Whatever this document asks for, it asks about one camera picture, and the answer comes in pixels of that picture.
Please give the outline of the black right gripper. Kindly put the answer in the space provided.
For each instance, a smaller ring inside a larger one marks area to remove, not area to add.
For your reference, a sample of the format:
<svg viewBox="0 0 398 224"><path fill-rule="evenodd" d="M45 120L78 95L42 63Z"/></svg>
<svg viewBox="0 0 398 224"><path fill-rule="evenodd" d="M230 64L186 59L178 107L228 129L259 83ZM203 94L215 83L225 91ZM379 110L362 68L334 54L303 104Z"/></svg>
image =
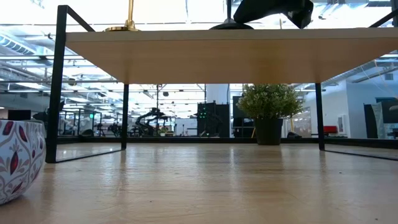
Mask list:
<svg viewBox="0 0 398 224"><path fill-rule="evenodd" d="M291 6L291 0L242 0L234 13L234 20L247 23L263 17L278 14ZM313 3L304 0L304 7L289 12L290 21L299 29L303 29L312 21Z"/></svg>

